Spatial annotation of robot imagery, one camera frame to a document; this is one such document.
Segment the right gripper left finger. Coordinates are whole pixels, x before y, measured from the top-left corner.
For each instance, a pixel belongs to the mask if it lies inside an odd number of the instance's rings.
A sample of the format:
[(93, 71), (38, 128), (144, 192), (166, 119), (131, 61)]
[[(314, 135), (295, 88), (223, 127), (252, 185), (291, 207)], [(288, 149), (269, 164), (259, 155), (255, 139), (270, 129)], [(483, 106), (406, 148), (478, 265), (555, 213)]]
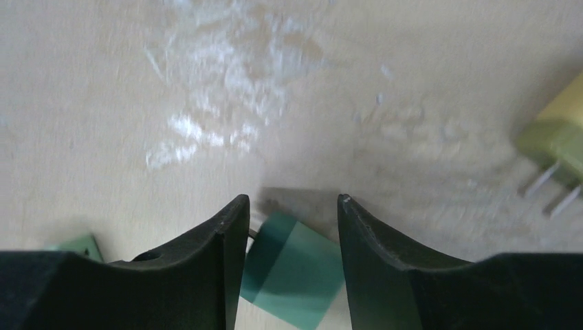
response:
[(131, 261), (75, 252), (1, 253), (2, 329), (233, 329), (250, 200)]

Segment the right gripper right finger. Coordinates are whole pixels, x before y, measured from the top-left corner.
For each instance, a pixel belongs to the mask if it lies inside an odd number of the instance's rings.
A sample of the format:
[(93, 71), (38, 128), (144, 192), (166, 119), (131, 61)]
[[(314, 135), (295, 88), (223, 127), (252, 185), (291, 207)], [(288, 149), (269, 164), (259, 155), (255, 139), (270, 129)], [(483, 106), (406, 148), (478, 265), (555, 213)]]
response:
[(338, 231), (354, 329), (581, 329), (582, 255), (436, 251), (349, 195)]

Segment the green charger plug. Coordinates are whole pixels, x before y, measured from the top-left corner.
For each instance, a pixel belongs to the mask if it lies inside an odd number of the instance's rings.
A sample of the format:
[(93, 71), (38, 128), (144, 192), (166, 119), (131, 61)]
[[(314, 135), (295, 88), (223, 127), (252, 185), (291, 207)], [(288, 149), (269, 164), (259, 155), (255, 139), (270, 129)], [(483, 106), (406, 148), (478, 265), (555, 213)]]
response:
[(316, 329), (343, 284), (340, 246), (273, 212), (247, 252), (240, 296), (299, 329)]

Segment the yellow charger plug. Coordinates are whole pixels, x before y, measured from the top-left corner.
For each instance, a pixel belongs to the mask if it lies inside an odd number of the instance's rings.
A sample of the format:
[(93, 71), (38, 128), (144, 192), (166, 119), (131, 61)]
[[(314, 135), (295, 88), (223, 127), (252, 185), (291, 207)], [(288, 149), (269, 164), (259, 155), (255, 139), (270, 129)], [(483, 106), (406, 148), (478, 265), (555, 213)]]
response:
[(522, 189), (527, 197), (550, 179), (569, 192), (545, 207), (554, 217), (582, 192), (582, 75), (579, 74), (514, 140), (517, 150), (542, 170)]

